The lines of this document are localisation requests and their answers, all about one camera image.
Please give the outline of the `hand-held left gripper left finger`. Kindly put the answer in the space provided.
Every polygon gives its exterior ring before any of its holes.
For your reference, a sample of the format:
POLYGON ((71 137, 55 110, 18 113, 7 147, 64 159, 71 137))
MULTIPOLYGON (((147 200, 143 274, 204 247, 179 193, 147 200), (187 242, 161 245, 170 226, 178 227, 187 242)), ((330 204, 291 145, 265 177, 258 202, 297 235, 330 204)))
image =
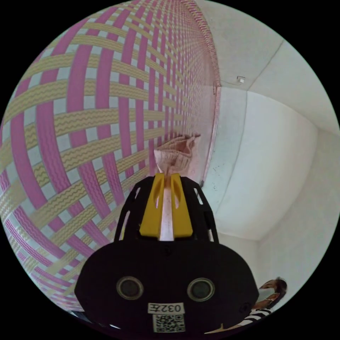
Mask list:
POLYGON ((159 237, 161 233, 165 175, 155 174, 146 203, 145 212, 140 224, 143 237, 159 237))

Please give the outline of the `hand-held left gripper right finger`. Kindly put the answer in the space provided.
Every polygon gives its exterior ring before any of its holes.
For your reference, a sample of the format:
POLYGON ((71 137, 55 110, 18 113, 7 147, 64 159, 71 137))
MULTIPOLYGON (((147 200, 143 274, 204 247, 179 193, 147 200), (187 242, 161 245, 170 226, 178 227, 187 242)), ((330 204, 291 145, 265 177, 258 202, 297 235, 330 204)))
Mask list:
POLYGON ((191 237, 193 228, 179 174, 170 176, 173 237, 191 237))

